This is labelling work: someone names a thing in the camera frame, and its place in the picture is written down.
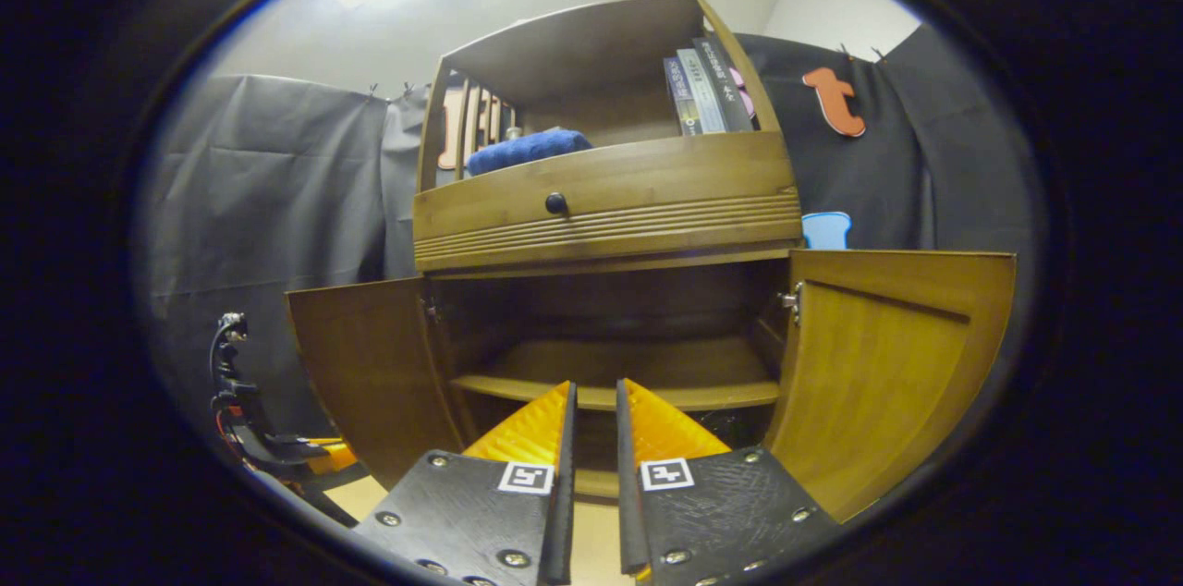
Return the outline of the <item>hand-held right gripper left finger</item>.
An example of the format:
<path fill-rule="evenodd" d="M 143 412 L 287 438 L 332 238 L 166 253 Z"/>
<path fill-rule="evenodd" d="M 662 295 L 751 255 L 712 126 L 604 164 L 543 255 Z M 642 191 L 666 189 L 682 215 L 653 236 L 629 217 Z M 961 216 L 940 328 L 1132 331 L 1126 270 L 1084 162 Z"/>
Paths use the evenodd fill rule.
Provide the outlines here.
<path fill-rule="evenodd" d="M 424 453 L 356 534 L 460 585 L 571 582 L 576 414 L 563 381 L 463 452 Z"/>

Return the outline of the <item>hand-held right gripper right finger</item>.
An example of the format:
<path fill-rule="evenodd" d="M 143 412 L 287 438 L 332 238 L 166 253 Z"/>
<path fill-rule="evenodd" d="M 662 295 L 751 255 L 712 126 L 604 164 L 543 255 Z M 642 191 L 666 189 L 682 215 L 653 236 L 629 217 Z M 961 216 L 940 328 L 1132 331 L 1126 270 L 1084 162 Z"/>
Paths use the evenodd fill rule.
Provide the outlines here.
<path fill-rule="evenodd" d="M 616 430 L 620 558 L 638 585 L 772 582 L 839 534 L 767 447 L 730 447 L 629 379 Z"/>

